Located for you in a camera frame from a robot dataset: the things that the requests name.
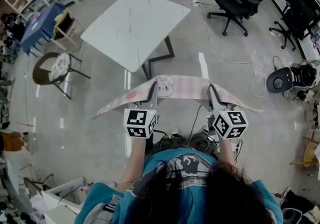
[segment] dark hair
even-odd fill
[[[4,13],[1,15],[1,21],[4,22],[7,19],[8,14]]]
[[[189,188],[181,189],[182,182],[177,166],[163,162],[137,193],[125,223],[187,223],[193,198]],[[212,165],[204,182],[203,204],[197,205],[203,223],[272,224],[261,193],[250,184],[244,170],[221,161]]]

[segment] jeans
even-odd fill
[[[152,134],[151,137],[146,140],[146,158],[161,151],[184,148],[201,151],[218,160],[217,156],[215,155],[215,151],[217,149],[216,144],[211,142],[208,139],[208,135],[204,132],[194,134],[188,142],[185,137],[179,135],[171,138],[161,139],[156,144],[153,144],[153,137],[154,136]]]

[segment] wire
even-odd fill
[[[164,140],[164,139],[167,139],[167,138],[168,138],[168,134],[166,134],[164,131],[156,130],[156,129],[154,129],[153,131],[154,131],[155,133],[164,134],[164,136],[163,136],[160,140]]]
[[[199,108],[198,108],[198,111],[197,111],[197,113],[196,113],[196,116],[195,116],[195,119],[194,119],[194,122],[193,122],[193,125],[192,125],[192,129],[191,129],[191,132],[190,132],[190,136],[189,136],[189,138],[186,140],[184,146],[186,146],[186,145],[188,144],[188,142],[189,142],[189,140],[190,140],[190,138],[191,138],[192,132],[193,132],[193,130],[194,130],[194,127],[195,127],[195,124],[196,124],[196,121],[197,121],[197,118],[198,118],[198,115],[199,115],[199,110],[200,110],[201,107],[202,107],[202,104],[201,104],[201,105],[199,106]]]
[[[240,139],[239,142],[238,142],[238,144],[237,144],[237,145],[240,145],[240,148],[239,148],[239,151],[237,152],[236,157],[235,157],[235,159],[234,159],[235,163],[237,163],[238,156],[240,155],[240,151],[241,151],[241,149],[242,149],[243,143],[244,143],[243,140]]]
[[[205,2],[195,2],[196,4],[201,4],[201,5],[206,5],[206,6],[215,6],[215,7],[219,7],[219,5],[216,5],[216,4],[210,4],[210,3],[205,3]]]
[[[71,193],[76,192],[78,188],[80,187],[87,187],[88,185],[79,185],[77,186],[74,190],[70,191],[69,193],[65,194],[63,197],[60,198],[59,202],[58,202],[58,206],[60,205],[60,202],[62,199],[64,199],[65,197],[69,196]]]
[[[199,5],[200,5],[200,6],[202,7],[202,9],[204,10],[204,13],[207,14],[206,9],[203,7],[203,5],[202,5],[201,3],[199,3]],[[223,56],[223,55],[218,51],[218,49],[217,49],[216,47],[214,47],[214,45],[213,45],[213,43],[212,43],[212,39],[211,39],[211,37],[210,37],[210,35],[209,35],[209,29],[208,29],[208,21],[207,21],[207,19],[205,20],[205,23],[206,23],[206,33],[207,33],[207,36],[208,36],[208,38],[209,38],[210,45],[212,46],[212,48],[213,48],[222,58],[224,58],[225,60],[227,60],[227,61],[230,62],[231,64],[251,64],[252,72],[253,72],[253,79],[252,79],[252,81],[251,81],[251,83],[250,83],[250,92],[251,92],[252,96],[254,96],[255,98],[263,98],[263,97],[265,96],[265,94],[266,94],[266,87],[267,87],[267,80],[266,80],[267,69],[268,69],[269,67],[271,67],[273,64],[267,66],[267,67],[265,68],[265,70],[264,70],[264,76],[263,76],[263,78],[264,78],[263,94],[262,94],[261,96],[255,95],[255,94],[252,92],[252,84],[253,84],[253,82],[254,82],[257,78],[256,78],[256,74],[255,74],[253,62],[252,62],[252,61],[234,62],[234,61],[228,59],[227,57]]]
[[[277,57],[279,59],[279,61],[281,62],[281,65],[282,67],[279,67],[279,66],[276,66],[275,65],[275,57]],[[274,55],[273,58],[272,58],[272,63],[273,63],[273,66],[274,66],[274,70],[278,70],[278,69],[281,69],[281,68],[284,68],[285,66],[283,65],[280,57],[278,55]]]

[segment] shoe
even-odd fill
[[[204,125],[204,126],[200,129],[199,133],[206,133],[206,134],[209,135],[209,127],[208,127],[208,125]]]
[[[177,136],[179,136],[179,135],[180,135],[179,130],[174,128],[174,129],[171,130],[170,138],[172,138],[172,137],[177,137]]]
[[[0,124],[0,129],[2,130],[7,129],[9,125],[10,125],[10,122],[4,122]]]
[[[282,198],[285,198],[290,190],[291,190],[291,186],[288,186],[286,190],[283,192]]]

